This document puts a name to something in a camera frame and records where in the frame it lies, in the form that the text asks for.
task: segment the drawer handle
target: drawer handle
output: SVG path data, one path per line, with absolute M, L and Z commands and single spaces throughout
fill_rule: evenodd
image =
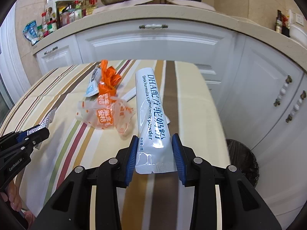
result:
M 293 106 L 293 109 L 291 110 L 290 114 L 286 118 L 286 122 L 289 123 L 292 121 L 295 113 L 300 109 L 300 105 L 303 103 L 303 100 L 306 98 L 306 91 L 303 91 L 300 95 L 300 98 L 297 100 L 296 104 Z
M 49 54 L 49 53 L 52 53 L 52 52 L 55 51 L 55 50 L 57 50 L 57 47 L 54 47 L 54 48 L 53 48 L 52 50 L 50 50 L 50 51 L 44 52 L 44 55 Z
M 289 86 L 289 84 L 292 83 L 292 77 L 290 75 L 287 76 L 284 85 L 282 86 L 282 88 L 279 91 L 279 94 L 274 102 L 274 106 L 279 106 L 281 103 L 281 99 L 282 97 L 286 94 L 286 90 Z
M 151 28 L 151 29 L 155 29 L 155 28 L 168 28 L 168 25 L 166 25 L 166 24 L 147 24 L 147 25 L 139 26 L 139 29 L 146 29 L 146 28 Z

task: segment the table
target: table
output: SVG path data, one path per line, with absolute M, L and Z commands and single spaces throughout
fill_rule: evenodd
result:
M 49 126 L 50 137 L 40 150 L 34 149 L 31 163 L 16 177 L 19 194 L 26 206 L 38 215 L 44 203 L 74 167 L 97 167 L 128 147 L 138 135 L 136 115 L 131 131 L 120 136 L 115 129 L 94 129 L 75 118 L 77 102 L 85 100 L 91 72 L 97 63 L 58 68 L 37 81 L 13 107 L 2 127 L 10 131 L 37 125 L 57 108 Z M 182 144 L 212 165 L 230 164 L 220 119 L 209 89 L 197 67 L 191 63 L 163 60 L 110 61 L 122 75 L 117 90 L 121 97 L 135 86 L 135 72 L 152 67 L 160 90 L 171 136 L 179 133 Z M 129 102 L 136 108 L 136 98 Z M 91 200 L 91 229 L 95 229 L 95 192 Z M 176 172 L 140 175 L 136 172 L 127 189 L 118 188 L 119 212 L 123 230 L 189 229 L 194 188 L 185 188 Z M 220 200 L 218 229 L 221 229 Z

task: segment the white kitchen cabinet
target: white kitchen cabinet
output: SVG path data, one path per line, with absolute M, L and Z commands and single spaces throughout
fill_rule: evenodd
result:
M 303 91 L 307 91 L 306 75 L 280 120 L 252 150 L 259 165 L 256 189 L 278 219 L 288 215 L 284 229 L 307 200 L 307 99 L 296 108 L 292 121 L 286 122 Z
M 42 74 L 58 67 L 82 64 L 76 35 L 61 39 L 36 54 Z
M 150 25 L 162 24 L 167 28 L 150 28 Z M 149 28 L 140 29 L 141 25 Z M 237 35 L 234 31 L 205 23 L 146 19 L 95 27 L 78 33 L 77 40 L 84 63 L 101 59 L 162 59 L 194 63 L 205 78 L 219 110 L 223 107 L 219 101 L 229 93 L 239 64 L 233 61 L 234 48 L 239 49 L 240 45 L 236 45 Z
M 292 83 L 275 107 L 288 75 Z M 255 147 L 287 109 L 302 76 L 303 71 L 284 55 L 246 36 L 237 75 L 220 113 L 226 137 Z

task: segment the red stripe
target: red stripe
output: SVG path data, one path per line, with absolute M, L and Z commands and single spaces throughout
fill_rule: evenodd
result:
M 129 64 L 131 60 L 127 60 L 126 63 L 124 64 L 124 66 L 118 71 L 118 74 L 121 74 L 122 71 L 127 67 L 127 65 Z
M 73 144 L 72 144 L 72 146 L 71 146 L 71 148 L 70 148 L 70 150 L 69 150 L 69 152 L 68 152 L 68 155 L 67 155 L 67 157 L 66 157 L 66 159 L 65 159 L 63 168 L 62 168 L 62 170 L 61 170 L 61 174 L 59 175 L 59 180 L 58 180 L 58 183 L 57 183 L 57 185 L 56 185 L 56 189 L 58 189 L 58 187 L 61 185 L 61 183 L 62 183 L 62 182 L 64 181 L 64 179 L 65 179 L 65 176 L 66 176 L 66 173 L 67 173 L 67 170 L 68 170 L 70 161 L 71 161 L 72 158 L 73 158 L 73 154 L 74 154 L 75 151 L 76 151 L 76 148 L 77 148 L 77 146 L 78 146 L 78 144 L 79 144 L 79 142 L 80 142 L 80 139 L 81 139 L 81 137 L 82 137 L 82 135 L 83 135 L 83 133 L 84 133 L 84 131 L 85 131 L 86 126 L 87 126 L 87 124 L 86 124 L 86 123 L 83 123 L 83 124 L 81 125 L 81 128 L 80 128 L 78 134 L 76 135 L 76 138 L 75 138 L 75 140 L 74 140 L 74 142 L 73 142 Z

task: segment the black garbage bag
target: black garbage bag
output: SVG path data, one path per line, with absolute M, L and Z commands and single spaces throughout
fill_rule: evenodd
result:
M 259 167 L 256 157 L 244 144 L 239 141 L 226 139 L 230 162 L 236 166 L 249 180 L 249 182 L 256 187 L 259 179 Z

